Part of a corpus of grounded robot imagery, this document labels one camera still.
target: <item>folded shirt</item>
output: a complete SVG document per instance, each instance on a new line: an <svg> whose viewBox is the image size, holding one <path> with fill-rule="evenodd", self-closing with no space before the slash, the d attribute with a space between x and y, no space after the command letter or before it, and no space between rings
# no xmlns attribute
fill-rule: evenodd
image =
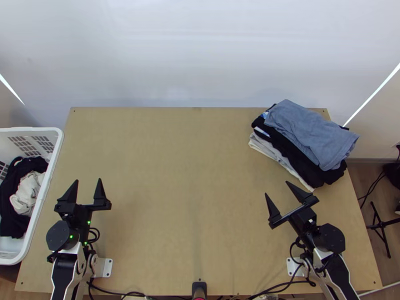
<svg viewBox="0 0 400 300"><path fill-rule="evenodd" d="M273 127L265 125L262 114L253 121L251 127L254 129L254 133L257 136L266 140L267 142L270 142L275 149L279 150L282 156L288 158L291 166L311 187L318 188L323 186L324 183L331 185L344 175L344 171L347 168L344 160L340 163L340 167L338 169L322 171L290 140L284 137Z"/></svg>
<svg viewBox="0 0 400 300"><path fill-rule="evenodd" d="M338 169L360 137L287 99L268 110L264 124L284 135L323 171Z"/></svg>
<svg viewBox="0 0 400 300"><path fill-rule="evenodd" d="M307 182L300 177L300 175L296 172L296 170L292 167L289 160L286 157L283 157L279 150L275 149L272 144L266 140L263 140L256 134L250 134L250 141L248 142L250 148L264 154L266 157L278 162L282 167L284 167L290 174L296 177L303 186L311 193L314 191L314 188L309 186Z"/></svg>

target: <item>black tripod leg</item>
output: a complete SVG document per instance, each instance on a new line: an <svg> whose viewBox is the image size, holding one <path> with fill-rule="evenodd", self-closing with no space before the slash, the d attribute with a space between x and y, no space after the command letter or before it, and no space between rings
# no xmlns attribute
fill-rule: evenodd
<svg viewBox="0 0 400 300"><path fill-rule="evenodd" d="M389 250L389 244L388 244L388 240L386 238L386 234L385 234L385 227L386 225L384 224L384 222L382 222L377 209L375 208L374 202L370 202L372 209L373 209L373 222L372 225L368 225L366 228L367 229L372 229L376 232L376 234L380 237L380 239L384 242L384 246L386 247L386 253L387 253L387 257L388 258L392 258L391 256L391 252ZM380 229L382 231L382 235L377 231L377 229Z"/></svg>
<svg viewBox="0 0 400 300"><path fill-rule="evenodd" d="M382 229L383 242L386 247L387 257L391 259L392 256L391 256L391 252L389 250L388 240L386 239L385 228L382 227L381 229Z"/></svg>

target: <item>white laundry basket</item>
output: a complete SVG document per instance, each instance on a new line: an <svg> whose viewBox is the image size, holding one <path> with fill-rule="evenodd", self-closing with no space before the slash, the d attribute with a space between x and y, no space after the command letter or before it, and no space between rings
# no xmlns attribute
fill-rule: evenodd
<svg viewBox="0 0 400 300"><path fill-rule="evenodd" d="M26 233L21 238L0 236L0 265L15 265L27 255L63 139L64 133L58 128L0 128L0 183L7 174L8 164L18 156L24 158L41 156L48 162L47 172L37 195Z"/></svg>

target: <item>tabletop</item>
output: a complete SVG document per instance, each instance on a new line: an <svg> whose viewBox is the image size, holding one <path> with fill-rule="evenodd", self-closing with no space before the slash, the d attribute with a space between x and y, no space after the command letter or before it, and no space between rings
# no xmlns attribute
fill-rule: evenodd
<svg viewBox="0 0 400 300"><path fill-rule="evenodd" d="M329 118L326 109L315 109ZM286 258L296 233L271 230L264 197L281 213L299 206L285 181L303 188L276 161L248 146L262 108L72 108L50 187L15 289L51 293L45 236L58 220L55 203L75 179L80 204L93 203L102 179L109 211L93 213L94 248L112 258L99 287L147 295L252 295L289 281ZM382 287L349 173L317 188L319 225L346 238L344 260L356 290ZM293 284L285 293L320 293Z"/></svg>

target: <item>stack of clothes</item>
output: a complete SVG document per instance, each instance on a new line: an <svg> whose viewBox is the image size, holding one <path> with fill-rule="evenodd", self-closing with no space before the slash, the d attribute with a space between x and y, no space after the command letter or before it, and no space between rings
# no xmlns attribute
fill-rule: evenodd
<svg viewBox="0 0 400 300"><path fill-rule="evenodd" d="M22 238L28 229L48 163L38 157L16 157L0 184L0 237Z"/></svg>
<svg viewBox="0 0 400 300"><path fill-rule="evenodd" d="M287 99L264 111L251 127L248 145L277 161L310 192L344 175L345 159L359 138Z"/></svg>

